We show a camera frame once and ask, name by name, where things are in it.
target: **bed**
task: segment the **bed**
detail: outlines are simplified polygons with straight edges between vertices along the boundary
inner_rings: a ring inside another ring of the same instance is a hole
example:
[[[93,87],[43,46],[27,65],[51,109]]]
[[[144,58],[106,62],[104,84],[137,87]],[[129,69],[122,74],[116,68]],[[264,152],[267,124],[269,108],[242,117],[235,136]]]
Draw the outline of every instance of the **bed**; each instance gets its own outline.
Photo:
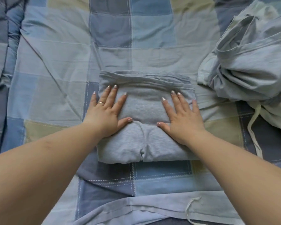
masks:
[[[101,70],[166,70],[191,78],[208,131],[256,153],[247,131],[254,110],[196,83],[203,59],[252,1],[0,0],[7,16],[0,26],[1,152],[81,123]],[[281,13],[281,0],[261,1]],[[281,130],[258,117],[253,131],[264,159],[281,167]],[[105,164],[93,151],[44,224],[71,224],[131,196],[216,190],[198,160]]]

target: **finger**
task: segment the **finger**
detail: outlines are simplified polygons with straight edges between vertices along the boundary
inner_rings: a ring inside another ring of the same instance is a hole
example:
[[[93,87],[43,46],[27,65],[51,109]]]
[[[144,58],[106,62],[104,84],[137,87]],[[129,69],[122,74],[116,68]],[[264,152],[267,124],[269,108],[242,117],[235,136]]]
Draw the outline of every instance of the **finger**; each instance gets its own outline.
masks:
[[[120,98],[119,100],[116,102],[116,104],[112,107],[112,111],[113,113],[115,113],[116,115],[118,115],[125,103],[127,99],[127,92],[125,92]]]
[[[179,98],[177,97],[175,91],[171,91],[171,96],[172,96],[172,100],[174,103],[176,113],[178,114],[178,113],[181,113],[182,111],[184,111],[182,108],[181,102],[180,102]]]
[[[126,117],[126,118],[123,118],[121,120],[118,121],[118,126],[117,126],[117,130],[116,131],[119,131],[120,129],[124,128],[128,123],[132,122],[132,118],[130,117]]]
[[[162,105],[165,108],[165,112],[167,113],[169,119],[172,120],[176,116],[174,109],[165,98],[161,98],[161,100]]]
[[[104,103],[104,104],[105,104],[105,103],[106,103],[106,99],[107,99],[107,97],[108,97],[108,95],[109,95],[109,92],[110,92],[110,85],[107,86],[107,88],[105,89],[105,91],[102,93],[102,95],[101,95],[101,97],[100,97],[98,103]]]
[[[168,124],[165,124],[164,122],[158,122],[157,126],[160,127],[165,133],[170,135],[171,129],[170,129],[170,126]]]
[[[90,98],[89,107],[96,106],[96,105],[97,105],[97,99],[96,99],[96,92],[94,91],[92,97]]]
[[[118,86],[114,85],[112,87],[111,92],[109,93],[106,102],[105,102],[105,106],[106,107],[112,107],[114,100],[116,99],[116,92],[118,91]]]
[[[193,100],[193,112],[196,114],[200,114],[200,109],[196,100]]]
[[[191,111],[191,108],[189,107],[189,104],[188,104],[188,102],[185,100],[184,96],[183,96],[180,92],[177,93],[177,96],[178,96],[178,99],[180,100],[180,103],[181,103],[181,105],[182,105],[183,110],[184,110],[185,112]]]

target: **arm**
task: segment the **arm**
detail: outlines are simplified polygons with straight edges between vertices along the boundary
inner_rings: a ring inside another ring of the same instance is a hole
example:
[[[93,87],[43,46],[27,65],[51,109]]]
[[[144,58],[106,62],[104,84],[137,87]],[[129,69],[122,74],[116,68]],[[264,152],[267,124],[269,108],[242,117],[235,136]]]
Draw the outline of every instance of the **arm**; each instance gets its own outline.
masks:
[[[157,125],[202,160],[246,224],[281,224],[281,169],[207,132],[195,100],[191,110],[181,94],[172,99],[176,112],[162,102],[170,126]]]
[[[132,121],[118,121],[126,95],[112,107],[116,91],[105,104],[94,93],[82,124],[0,154],[0,225],[41,224],[94,146]]]

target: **hand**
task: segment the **hand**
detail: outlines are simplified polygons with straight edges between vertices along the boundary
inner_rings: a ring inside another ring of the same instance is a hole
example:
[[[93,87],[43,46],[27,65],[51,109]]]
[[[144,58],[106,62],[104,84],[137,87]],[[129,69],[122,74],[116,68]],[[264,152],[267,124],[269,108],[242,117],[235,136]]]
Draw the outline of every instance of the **hand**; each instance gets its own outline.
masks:
[[[114,104],[117,89],[117,85],[115,85],[112,90],[111,87],[108,86],[101,95],[98,103],[96,101],[95,92],[90,100],[90,106],[83,124],[89,125],[90,128],[94,129],[100,140],[115,134],[129,122],[132,122],[132,118],[130,117],[118,120],[118,114],[126,101],[127,94],[125,93],[122,95]]]
[[[178,143],[189,146],[188,143],[191,139],[207,132],[204,128],[198,104],[193,100],[193,110],[191,110],[181,93],[176,94],[172,91],[171,96],[176,112],[168,101],[162,98],[162,104],[170,118],[171,124],[158,122],[157,126]]]

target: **white drawstring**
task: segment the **white drawstring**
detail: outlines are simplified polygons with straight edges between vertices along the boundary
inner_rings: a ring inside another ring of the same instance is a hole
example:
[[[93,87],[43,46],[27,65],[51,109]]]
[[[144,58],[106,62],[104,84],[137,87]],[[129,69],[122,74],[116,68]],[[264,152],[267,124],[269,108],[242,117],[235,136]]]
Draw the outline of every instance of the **white drawstring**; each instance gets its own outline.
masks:
[[[206,225],[204,223],[195,223],[195,222],[192,222],[188,216],[188,210],[189,208],[191,207],[191,204],[192,202],[194,202],[195,200],[199,200],[201,197],[196,197],[196,198],[192,198],[191,201],[187,204],[186,206],[186,209],[185,209],[185,213],[186,213],[186,216],[187,216],[187,220],[188,222],[190,222],[192,225]]]
[[[257,156],[260,157],[260,158],[263,158],[262,149],[261,149],[261,147],[259,146],[259,144],[258,144],[258,142],[256,140],[254,132],[252,131],[252,125],[256,121],[257,117],[259,116],[260,111],[261,111],[261,104],[260,104],[260,102],[258,102],[258,105],[255,108],[255,113],[252,116],[252,118],[251,118],[251,120],[250,120],[250,122],[248,124],[248,131],[249,131],[249,134],[250,134],[250,136],[252,138],[253,144],[255,146],[255,150],[256,150]]]

